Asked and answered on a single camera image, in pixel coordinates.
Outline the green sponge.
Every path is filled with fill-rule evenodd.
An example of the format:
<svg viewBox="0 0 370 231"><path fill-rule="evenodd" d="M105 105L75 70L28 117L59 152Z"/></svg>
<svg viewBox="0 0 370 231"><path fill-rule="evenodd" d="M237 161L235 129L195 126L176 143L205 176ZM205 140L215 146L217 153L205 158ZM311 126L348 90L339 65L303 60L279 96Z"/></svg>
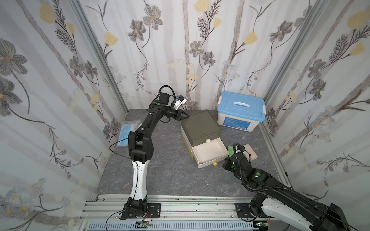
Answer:
<svg viewBox="0 0 370 231"><path fill-rule="evenodd" d="M232 157L234 155L234 147L233 146L228 146L228 156Z"/></svg>

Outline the beige sponge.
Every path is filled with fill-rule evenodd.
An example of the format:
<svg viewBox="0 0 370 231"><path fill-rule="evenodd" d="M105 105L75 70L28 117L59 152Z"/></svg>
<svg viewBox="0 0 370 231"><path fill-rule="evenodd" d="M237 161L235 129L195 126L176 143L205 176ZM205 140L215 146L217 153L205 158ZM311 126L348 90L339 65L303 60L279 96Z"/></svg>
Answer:
<svg viewBox="0 0 370 231"><path fill-rule="evenodd" d="M258 155L249 144L245 144L243 148L244 148L243 155L247 158L249 162L252 162L253 160L258 158Z"/></svg>

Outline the olive cream drawer cabinet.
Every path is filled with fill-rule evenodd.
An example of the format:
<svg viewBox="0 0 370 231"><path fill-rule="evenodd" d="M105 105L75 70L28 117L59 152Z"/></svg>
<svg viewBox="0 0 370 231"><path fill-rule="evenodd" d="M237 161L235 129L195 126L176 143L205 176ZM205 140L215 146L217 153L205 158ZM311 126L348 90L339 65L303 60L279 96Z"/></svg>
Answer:
<svg viewBox="0 0 370 231"><path fill-rule="evenodd" d="M203 153L213 140L220 138L222 129L210 111L205 109L182 120L181 132L185 143L195 156Z"/></svg>

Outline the cream drawer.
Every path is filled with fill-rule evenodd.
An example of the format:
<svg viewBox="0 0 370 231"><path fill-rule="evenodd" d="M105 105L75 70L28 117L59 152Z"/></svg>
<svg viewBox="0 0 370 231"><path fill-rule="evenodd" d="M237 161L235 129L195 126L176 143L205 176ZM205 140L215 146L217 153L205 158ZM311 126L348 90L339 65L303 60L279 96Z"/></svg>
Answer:
<svg viewBox="0 0 370 231"><path fill-rule="evenodd" d="M204 168L219 162L229 155L229 151L220 138L210 140L203 144L192 146L191 152L198 168Z"/></svg>

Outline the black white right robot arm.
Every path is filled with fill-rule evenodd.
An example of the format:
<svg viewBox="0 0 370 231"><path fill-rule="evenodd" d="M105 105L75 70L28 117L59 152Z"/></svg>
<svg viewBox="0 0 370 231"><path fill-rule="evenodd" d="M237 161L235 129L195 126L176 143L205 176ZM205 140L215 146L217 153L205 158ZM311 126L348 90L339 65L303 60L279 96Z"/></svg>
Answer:
<svg viewBox="0 0 370 231"><path fill-rule="evenodd" d="M255 194L246 208L253 217L277 218L301 231L351 230L340 207L327 206L285 186L268 172L252 167L242 154L226 157L223 169Z"/></svg>

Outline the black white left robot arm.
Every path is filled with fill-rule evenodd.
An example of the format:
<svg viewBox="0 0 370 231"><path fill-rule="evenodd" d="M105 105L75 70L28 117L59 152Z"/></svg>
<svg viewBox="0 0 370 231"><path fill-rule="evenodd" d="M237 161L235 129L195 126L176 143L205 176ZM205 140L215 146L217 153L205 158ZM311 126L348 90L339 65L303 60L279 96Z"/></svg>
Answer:
<svg viewBox="0 0 370 231"><path fill-rule="evenodd" d="M133 164L133 186L127 203L122 210L120 219L145 218L150 210L147 202L147 169L154 154L152 134L165 116L169 119L183 120L189 118L180 107L187 102L181 95L174 96L172 103L170 95L160 92L147 109L147 116L142 125L128 135L129 156Z"/></svg>

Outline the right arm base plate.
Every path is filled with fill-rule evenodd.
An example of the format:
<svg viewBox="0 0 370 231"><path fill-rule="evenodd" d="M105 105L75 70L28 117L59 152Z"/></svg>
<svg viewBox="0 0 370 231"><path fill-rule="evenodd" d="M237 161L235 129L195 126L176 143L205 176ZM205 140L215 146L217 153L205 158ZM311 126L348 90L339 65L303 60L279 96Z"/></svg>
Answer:
<svg viewBox="0 0 370 231"><path fill-rule="evenodd" d="M238 218L267 218L263 212L260 215L254 215L250 209L249 203L235 203L235 209Z"/></svg>

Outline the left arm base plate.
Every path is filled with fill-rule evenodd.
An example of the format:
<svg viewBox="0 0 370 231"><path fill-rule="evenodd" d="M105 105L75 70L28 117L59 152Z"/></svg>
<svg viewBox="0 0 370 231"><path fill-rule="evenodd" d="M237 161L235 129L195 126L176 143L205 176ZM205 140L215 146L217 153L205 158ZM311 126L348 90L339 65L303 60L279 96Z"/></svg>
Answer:
<svg viewBox="0 0 370 231"><path fill-rule="evenodd" d="M151 218L158 219L161 217L161 203L149 203L145 213L139 215L139 212L134 212L132 208L129 208L127 204L124 205L122 213L119 215L119 219L134 219L134 218Z"/></svg>

